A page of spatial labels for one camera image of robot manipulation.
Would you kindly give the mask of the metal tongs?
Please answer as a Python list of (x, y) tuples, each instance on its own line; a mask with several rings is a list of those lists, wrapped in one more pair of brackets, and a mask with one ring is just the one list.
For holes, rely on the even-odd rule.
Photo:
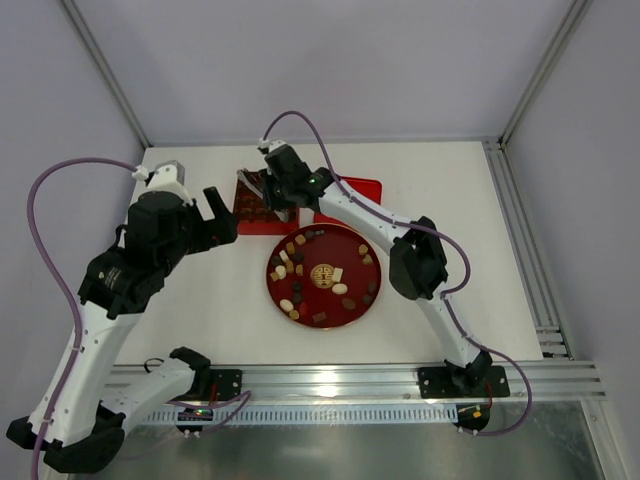
[(251, 172), (246, 168), (241, 168), (236, 171), (237, 178), (263, 203), (266, 210), (274, 213), (276, 217), (283, 223), (287, 223), (293, 220), (293, 211), (291, 209), (276, 209), (271, 203), (268, 197), (268, 189), (264, 184), (263, 178), (260, 172)]

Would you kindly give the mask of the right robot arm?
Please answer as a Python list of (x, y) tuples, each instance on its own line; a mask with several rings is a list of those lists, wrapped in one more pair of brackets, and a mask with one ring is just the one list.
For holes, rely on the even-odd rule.
[(334, 218), (372, 240), (389, 257), (389, 282), (424, 313), (444, 352), (450, 383), (467, 396), (484, 386), (492, 366), (487, 348), (473, 338), (456, 315), (448, 285), (442, 243), (452, 240), (427, 217), (410, 220), (369, 200), (338, 176), (329, 165), (315, 171), (295, 149), (281, 141), (262, 141), (258, 151), (266, 168), (260, 172), (261, 192), (269, 209), (308, 208)]

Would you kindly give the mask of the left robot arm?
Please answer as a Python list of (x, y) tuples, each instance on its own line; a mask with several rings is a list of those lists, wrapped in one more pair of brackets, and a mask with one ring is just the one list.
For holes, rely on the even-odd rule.
[(125, 340), (166, 278), (187, 255), (233, 243), (238, 221), (218, 190), (205, 189), (213, 217), (168, 191), (148, 191), (128, 210), (115, 242), (88, 265), (71, 299), (74, 330), (36, 410), (12, 421), (9, 440), (36, 464), (62, 474), (94, 474), (117, 455), (127, 434), (160, 405), (206, 397), (211, 362), (187, 348), (118, 394), (103, 388)]

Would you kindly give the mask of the white oval swirl chocolate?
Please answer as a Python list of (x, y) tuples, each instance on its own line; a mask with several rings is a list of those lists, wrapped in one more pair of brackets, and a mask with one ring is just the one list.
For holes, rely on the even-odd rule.
[(332, 286), (332, 292), (336, 295), (344, 295), (348, 291), (346, 284), (337, 283)]

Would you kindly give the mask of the white square chocolate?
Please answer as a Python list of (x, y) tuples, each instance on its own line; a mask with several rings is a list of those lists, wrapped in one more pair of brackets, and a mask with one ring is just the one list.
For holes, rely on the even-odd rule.
[(333, 270), (333, 273), (332, 273), (332, 280), (334, 282), (339, 283), (341, 281), (341, 279), (342, 279), (342, 275), (343, 275), (343, 269), (339, 268), (339, 267), (336, 267)]

